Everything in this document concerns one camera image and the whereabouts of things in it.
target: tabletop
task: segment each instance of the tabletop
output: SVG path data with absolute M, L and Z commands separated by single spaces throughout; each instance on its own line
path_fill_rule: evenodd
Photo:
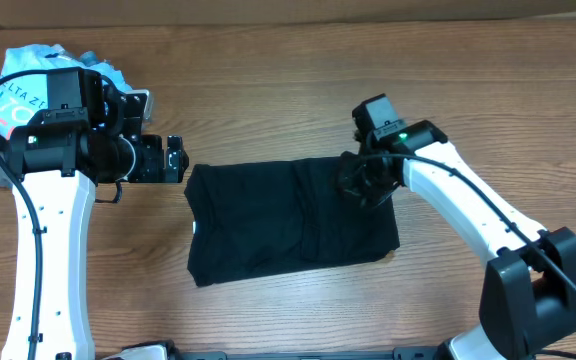
M 191 167 L 356 151 L 352 108 L 386 93 L 409 122 L 439 126 L 527 216 L 576 233 L 576 21 L 2 30 L 0 69 L 7 48 L 32 43 L 94 50 L 149 89 L 148 131 L 181 135 Z M 478 322 L 479 260 L 406 189 L 393 195 L 394 256 L 197 288 L 184 188 L 128 184 L 120 204 L 95 206 L 88 310 L 99 354 L 157 339 L 184 351 L 385 350 L 438 345 Z M 113 190 L 101 185 L 99 197 Z M 16 225 L 0 189 L 0 350 Z M 553 348 L 576 351 L 576 334 Z

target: black pants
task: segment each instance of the black pants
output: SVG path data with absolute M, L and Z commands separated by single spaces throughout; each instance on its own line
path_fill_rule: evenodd
M 338 161 L 196 165 L 185 195 L 197 286 L 375 261 L 398 248 L 392 200 L 361 209 L 342 199 Z

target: white plastic part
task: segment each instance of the white plastic part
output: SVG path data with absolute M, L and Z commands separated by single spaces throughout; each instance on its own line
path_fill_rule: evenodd
M 505 360 L 492 346 L 481 325 L 450 340 L 455 360 Z
M 527 218 L 502 199 L 464 163 L 450 142 L 435 142 L 417 150 L 415 155 L 459 170 L 530 240 L 539 240 L 537 231 L 545 229 L 543 225 Z M 496 258 L 497 251 L 503 247 L 515 250 L 526 245 L 468 185 L 447 171 L 420 161 L 404 160 L 403 176 L 405 185 L 437 209 L 479 257 L 482 266 Z
M 115 359 L 118 357 L 122 360 L 167 360 L 168 354 L 166 354 L 166 348 L 163 347 L 163 345 L 151 345 L 124 350 L 117 355 L 109 356 L 102 360 Z
M 95 185 L 79 171 L 61 177 L 60 171 L 27 174 L 23 186 L 33 201 L 43 242 L 43 286 L 39 315 L 37 360 L 70 353 L 73 360 L 93 360 L 86 305 L 86 250 L 88 223 L 95 202 Z M 15 303 L 2 360 L 26 360 L 35 281 L 35 239 L 26 204 L 19 192 L 17 206 L 19 246 Z

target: black cloth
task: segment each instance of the black cloth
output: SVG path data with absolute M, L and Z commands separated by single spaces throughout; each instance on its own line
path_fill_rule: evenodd
M 392 200 L 362 209 L 337 193 L 339 158 L 196 165 L 185 195 L 197 286 L 350 265 L 399 247 Z

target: folded black garment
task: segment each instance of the folded black garment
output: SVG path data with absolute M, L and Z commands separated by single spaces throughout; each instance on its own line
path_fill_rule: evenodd
M 392 200 L 344 200 L 339 158 L 196 165 L 184 192 L 196 229 L 197 286 L 376 261 L 399 247 Z

